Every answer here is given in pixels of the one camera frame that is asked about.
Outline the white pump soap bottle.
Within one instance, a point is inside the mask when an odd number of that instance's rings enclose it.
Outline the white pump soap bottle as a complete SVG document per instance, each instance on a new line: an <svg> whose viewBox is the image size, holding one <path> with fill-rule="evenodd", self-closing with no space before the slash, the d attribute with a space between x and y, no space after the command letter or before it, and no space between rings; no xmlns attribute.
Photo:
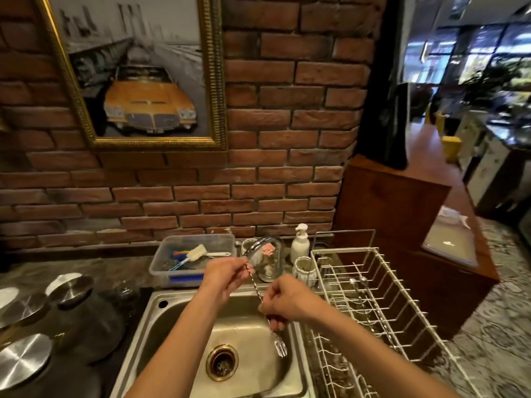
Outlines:
<svg viewBox="0 0 531 398"><path fill-rule="evenodd" d="M290 261L292 264L296 263L296 260L301 257L308 257L309 255L309 235L308 235L308 225L305 223L300 223L295 228L296 234L293 242L290 247Z"/></svg>

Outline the clear plastic container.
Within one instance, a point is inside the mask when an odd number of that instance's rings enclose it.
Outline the clear plastic container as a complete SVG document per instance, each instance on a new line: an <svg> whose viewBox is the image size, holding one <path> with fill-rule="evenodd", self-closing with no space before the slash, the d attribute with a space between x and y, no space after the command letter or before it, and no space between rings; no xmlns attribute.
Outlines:
<svg viewBox="0 0 531 398"><path fill-rule="evenodd" d="M162 288L182 289L199 287L203 281L204 271L209 261L214 258L202 257L197 261L190 261L176 271L167 271L167 263L171 257L187 254L199 245L204 245L207 252L229 252L236 255L235 237L233 234L189 234L171 235L159 245L154 255L149 273Z"/></svg>

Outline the brass sink drain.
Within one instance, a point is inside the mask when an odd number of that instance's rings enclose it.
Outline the brass sink drain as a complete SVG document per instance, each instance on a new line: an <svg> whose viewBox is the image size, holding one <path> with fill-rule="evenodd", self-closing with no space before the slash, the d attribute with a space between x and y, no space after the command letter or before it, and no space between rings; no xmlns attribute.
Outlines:
<svg viewBox="0 0 531 398"><path fill-rule="evenodd" d="M229 344L219 345L208 355L205 362L207 376L214 382L230 379L238 368L239 357L236 349Z"/></svg>

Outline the gold framed car picture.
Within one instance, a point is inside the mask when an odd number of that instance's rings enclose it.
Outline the gold framed car picture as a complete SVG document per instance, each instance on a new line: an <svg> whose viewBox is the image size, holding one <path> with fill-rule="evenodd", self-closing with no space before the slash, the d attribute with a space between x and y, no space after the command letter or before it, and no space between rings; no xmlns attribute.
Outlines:
<svg viewBox="0 0 531 398"><path fill-rule="evenodd" d="M100 151L225 151L221 0L35 0Z"/></svg>

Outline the twisted metal bar fork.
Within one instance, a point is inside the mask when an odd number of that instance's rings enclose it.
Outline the twisted metal bar fork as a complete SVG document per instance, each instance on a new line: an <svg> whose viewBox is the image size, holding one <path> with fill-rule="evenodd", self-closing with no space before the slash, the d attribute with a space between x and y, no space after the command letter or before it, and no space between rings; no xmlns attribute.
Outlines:
<svg viewBox="0 0 531 398"><path fill-rule="evenodd" d="M249 264L245 263L244 266L245 266L245 268L246 268L246 270L247 270L247 272L249 274L249 279L251 280L251 282L253 284L253 288L255 290L256 296L257 296L258 300L260 301L260 303L262 303L263 302L262 295L260 294L260 291L257 288L257 284L255 282L255 279L253 277L253 273L251 272ZM287 351L287 346L286 346L285 342L283 341L283 339L279 336L279 334L277 332L272 331L272 333L273 333L273 336L274 336L274 345L275 345L275 349L277 351L278 356L281 357L281 358L287 357L288 351Z"/></svg>

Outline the green plant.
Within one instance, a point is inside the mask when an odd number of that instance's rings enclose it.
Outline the green plant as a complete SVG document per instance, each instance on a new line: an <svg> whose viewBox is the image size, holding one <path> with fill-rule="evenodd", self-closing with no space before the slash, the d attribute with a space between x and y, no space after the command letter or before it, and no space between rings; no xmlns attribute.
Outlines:
<svg viewBox="0 0 531 398"><path fill-rule="evenodd" d="M461 102L476 110L507 105L514 93L531 94L531 58L497 58L481 72L464 81Z"/></svg>

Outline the person's left hand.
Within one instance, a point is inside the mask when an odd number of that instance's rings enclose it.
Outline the person's left hand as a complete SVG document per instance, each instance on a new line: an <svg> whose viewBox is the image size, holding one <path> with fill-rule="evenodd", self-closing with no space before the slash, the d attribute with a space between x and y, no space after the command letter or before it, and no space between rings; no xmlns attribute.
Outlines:
<svg viewBox="0 0 531 398"><path fill-rule="evenodd" d="M237 257L216 258L207 264L196 294L198 300L207 307L219 309L229 300L230 294L226 294L226 263L229 258Z"/></svg>

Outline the white ceramic cup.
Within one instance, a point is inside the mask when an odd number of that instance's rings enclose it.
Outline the white ceramic cup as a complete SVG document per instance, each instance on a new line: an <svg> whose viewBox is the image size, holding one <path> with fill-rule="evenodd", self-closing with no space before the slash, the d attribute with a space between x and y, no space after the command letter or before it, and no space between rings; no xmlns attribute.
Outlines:
<svg viewBox="0 0 531 398"><path fill-rule="evenodd" d="M317 269L312 259L307 256L302 256L295 260L292 275L310 288L315 288L317 285Z"/></svg>

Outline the person's right hand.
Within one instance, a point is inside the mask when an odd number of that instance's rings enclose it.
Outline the person's right hand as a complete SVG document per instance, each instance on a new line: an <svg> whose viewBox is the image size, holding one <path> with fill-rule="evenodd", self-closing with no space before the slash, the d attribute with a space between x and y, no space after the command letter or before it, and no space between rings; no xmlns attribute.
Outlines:
<svg viewBox="0 0 531 398"><path fill-rule="evenodd" d="M315 294L304 282L284 274L269 286L288 286L291 301L291 320L312 324L321 321L330 305Z"/></svg>

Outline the black panel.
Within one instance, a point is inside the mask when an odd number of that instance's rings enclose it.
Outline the black panel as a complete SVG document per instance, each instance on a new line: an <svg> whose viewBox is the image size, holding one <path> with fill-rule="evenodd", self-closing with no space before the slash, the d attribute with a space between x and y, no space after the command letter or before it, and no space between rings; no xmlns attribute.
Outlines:
<svg viewBox="0 0 531 398"><path fill-rule="evenodd" d="M387 0L354 152L396 170L408 166L410 90L402 80L402 64L415 3Z"/></svg>

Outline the white sponge brush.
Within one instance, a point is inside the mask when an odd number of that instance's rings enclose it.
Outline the white sponge brush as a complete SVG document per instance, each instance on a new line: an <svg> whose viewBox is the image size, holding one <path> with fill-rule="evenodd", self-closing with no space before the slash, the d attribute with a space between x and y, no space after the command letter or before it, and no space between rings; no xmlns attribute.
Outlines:
<svg viewBox="0 0 531 398"><path fill-rule="evenodd" d="M199 245L195 247L194 249L190 250L187 253L188 257L190 258L190 261L197 261L202 257L208 257L208 258L222 258L222 257L229 257L231 256L231 253L229 252L215 252L215 253L209 253L207 252L206 247L204 245Z"/></svg>

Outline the chrome curved faucet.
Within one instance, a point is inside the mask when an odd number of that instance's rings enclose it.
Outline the chrome curved faucet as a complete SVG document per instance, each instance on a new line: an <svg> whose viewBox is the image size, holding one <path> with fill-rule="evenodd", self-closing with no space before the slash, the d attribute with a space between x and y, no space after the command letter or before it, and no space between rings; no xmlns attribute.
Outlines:
<svg viewBox="0 0 531 398"><path fill-rule="evenodd" d="M267 235L259 238L243 253L249 261L256 253L272 257L273 260L280 262L283 258L285 244L278 235Z"/></svg>

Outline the person's left forearm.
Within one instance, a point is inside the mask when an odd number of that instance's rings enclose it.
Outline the person's left forearm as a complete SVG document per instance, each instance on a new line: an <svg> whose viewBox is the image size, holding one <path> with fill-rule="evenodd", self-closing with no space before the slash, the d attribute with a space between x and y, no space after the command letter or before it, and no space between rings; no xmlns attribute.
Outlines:
<svg viewBox="0 0 531 398"><path fill-rule="evenodd" d="M223 298L201 285L124 398L189 398Z"/></svg>

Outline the stainless steel sink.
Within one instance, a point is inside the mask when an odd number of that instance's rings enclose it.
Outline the stainless steel sink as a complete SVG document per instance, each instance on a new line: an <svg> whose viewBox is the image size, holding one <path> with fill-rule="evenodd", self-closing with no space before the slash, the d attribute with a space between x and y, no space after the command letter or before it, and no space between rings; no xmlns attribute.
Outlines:
<svg viewBox="0 0 531 398"><path fill-rule="evenodd" d="M169 290L151 294L110 398L125 396L195 293ZM282 332L288 355L281 358L258 304L254 288L243 287L220 310L190 398L317 398L299 324L292 323ZM205 362L209 353L223 344L236 349L239 363L230 379L217 383L207 376Z"/></svg>

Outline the clear glass jar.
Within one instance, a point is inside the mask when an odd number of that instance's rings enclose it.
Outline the clear glass jar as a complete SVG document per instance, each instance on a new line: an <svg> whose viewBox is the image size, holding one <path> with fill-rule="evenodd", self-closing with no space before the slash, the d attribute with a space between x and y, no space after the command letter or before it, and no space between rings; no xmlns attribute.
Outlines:
<svg viewBox="0 0 531 398"><path fill-rule="evenodd" d="M273 241L260 247L258 277L262 282L271 283L283 274L286 260L283 242Z"/></svg>

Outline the person's right forearm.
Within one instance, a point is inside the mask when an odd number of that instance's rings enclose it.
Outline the person's right forearm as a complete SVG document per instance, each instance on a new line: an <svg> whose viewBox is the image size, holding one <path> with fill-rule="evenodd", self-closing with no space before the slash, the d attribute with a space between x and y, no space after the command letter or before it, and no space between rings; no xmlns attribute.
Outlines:
<svg viewBox="0 0 531 398"><path fill-rule="evenodd" d="M380 398L461 398L325 302L309 315L308 324L335 345Z"/></svg>

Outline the brown wooden counter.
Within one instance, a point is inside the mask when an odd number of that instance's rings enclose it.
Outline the brown wooden counter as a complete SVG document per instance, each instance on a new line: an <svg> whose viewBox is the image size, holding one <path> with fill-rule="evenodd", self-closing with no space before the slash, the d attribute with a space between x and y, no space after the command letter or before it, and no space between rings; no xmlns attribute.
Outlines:
<svg viewBox="0 0 531 398"><path fill-rule="evenodd" d="M392 169L361 154L349 161L333 229L374 229L372 242L369 232L359 232L343 236L338 245L378 247L438 334L451 340L500 277L460 171L446 161L437 128L412 124L410 129L407 169ZM468 217L477 267L421 248L442 206Z"/></svg>

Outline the round steel lid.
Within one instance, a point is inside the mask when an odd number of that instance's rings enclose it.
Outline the round steel lid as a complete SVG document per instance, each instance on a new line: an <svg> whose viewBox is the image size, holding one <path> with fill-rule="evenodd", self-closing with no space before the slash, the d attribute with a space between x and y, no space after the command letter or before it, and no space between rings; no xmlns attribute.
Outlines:
<svg viewBox="0 0 531 398"><path fill-rule="evenodd" d="M15 298L0 310L0 330L28 326L40 321L50 310L48 295L43 292Z"/></svg>
<svg viewBox="0 0 531 398"><path fill-rule="evenodd" d="M41 333L26 336L1 349L0 392L39 374L49 363L52 349L52 340Z"/></svg>
<svg viewBox="0 0 531 398"><path fill-rule="evenodd" d="M81 273L58 275L45 289L49 301L60 309L70 309L86 300L92 292L95 280Z"/></svg>

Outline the white patterned cabinet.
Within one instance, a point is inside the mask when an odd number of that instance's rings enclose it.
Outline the white patterned cabinet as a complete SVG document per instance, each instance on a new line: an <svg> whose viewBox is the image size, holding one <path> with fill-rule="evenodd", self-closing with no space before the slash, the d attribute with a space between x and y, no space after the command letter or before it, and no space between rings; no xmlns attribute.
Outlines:
<svg viewBox="0 0 531 398"><path fill-rule="evenodd" d="M515 127L501 116L468 110L455 135L462 178L478 214L512 211L531 199L531 120Z"/></svg>

